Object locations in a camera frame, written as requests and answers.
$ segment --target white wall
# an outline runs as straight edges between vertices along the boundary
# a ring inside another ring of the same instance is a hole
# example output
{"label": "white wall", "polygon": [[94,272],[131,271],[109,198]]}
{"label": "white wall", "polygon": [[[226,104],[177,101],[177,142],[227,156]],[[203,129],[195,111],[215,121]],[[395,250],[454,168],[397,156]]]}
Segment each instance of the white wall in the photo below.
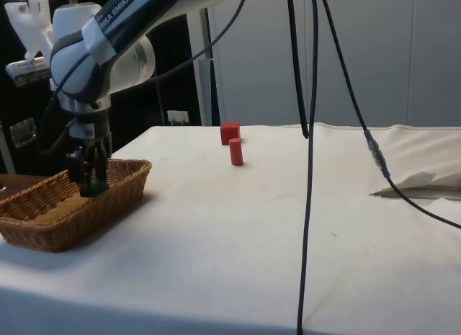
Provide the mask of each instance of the white wall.
{"label": "white wall", "polygon": [[[211,37],[239,0],[210,9]],[[461,0],[329,0],[365,119],[373,126],[461,125]],[[295,0],[301,69],[310,83],[311,5]],[[320,6],[317,121],[356,125]],[[214,49],[222,120],[298,122],[287,0],[248,0]]]}

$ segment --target red block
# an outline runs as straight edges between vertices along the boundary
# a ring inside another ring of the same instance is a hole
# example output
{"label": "red block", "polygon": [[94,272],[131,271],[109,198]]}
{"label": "red block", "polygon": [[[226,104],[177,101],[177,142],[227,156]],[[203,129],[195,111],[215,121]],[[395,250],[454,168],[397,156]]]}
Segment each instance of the red block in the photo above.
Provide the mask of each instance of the red block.
{"label": "red block", "polygon": [[240,138],[229,140],[230,162],[234,166],[243,165],[242,141]]}
{"label": "red block", "polygon": [[240,125],[238,122],[224,122],[221,125],[221,143],[226,146],[234,138],[240,138]]}

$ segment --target wicker basket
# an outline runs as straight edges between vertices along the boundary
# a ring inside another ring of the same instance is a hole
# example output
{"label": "wicker basket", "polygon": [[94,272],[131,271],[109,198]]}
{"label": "wicker basket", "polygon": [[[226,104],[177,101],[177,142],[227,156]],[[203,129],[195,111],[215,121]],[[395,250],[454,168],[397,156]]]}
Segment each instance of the wicker basket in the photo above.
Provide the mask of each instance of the wicker basket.
{"label": "wicker basket", "polygon": [[67,171],[0,202],[0,233],[11,244],[61,252],[75,246],[143,196],[149,161],[109,160],[110,188],[82,198]]}

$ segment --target white tablecloth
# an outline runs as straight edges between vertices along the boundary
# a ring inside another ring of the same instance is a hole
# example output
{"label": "white tablecloth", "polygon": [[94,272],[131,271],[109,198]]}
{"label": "white tablecloth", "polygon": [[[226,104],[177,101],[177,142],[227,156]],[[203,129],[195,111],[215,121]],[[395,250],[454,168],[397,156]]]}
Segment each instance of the white tablecloth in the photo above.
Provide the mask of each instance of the white tablecloth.
{"label": "white tablecloth", "polygon": [[[241,133],[238,168],[218,128],[152,128],[116,154],[154,168],[143,204],[110,231],[63,254],[0,240],[0,334],[293,334],[307,142],[299,128]],[[431,151],[408,170],[401,142],[460,144],[461,130],[375,137],[405,179]],[[306,333],[461,334],[461,233],[369,196],[382,177],[360,130],[318,125],[315,138]]]}

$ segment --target wooden surface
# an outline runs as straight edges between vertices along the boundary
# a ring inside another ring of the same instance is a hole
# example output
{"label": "wooden surface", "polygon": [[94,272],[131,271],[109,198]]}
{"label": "wooden surface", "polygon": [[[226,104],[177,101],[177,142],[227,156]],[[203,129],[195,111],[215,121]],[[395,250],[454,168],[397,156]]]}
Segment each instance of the wooden surface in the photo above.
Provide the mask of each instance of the wooden surface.
{"label": "wooden surface", "polygon": [[0,183],[6,187],[5,190],[0,191],[0,200],[4,200],[23,189],[27,189],[28,187],[41,182],[43,179],[46,179],[46,177],[0,174]]}

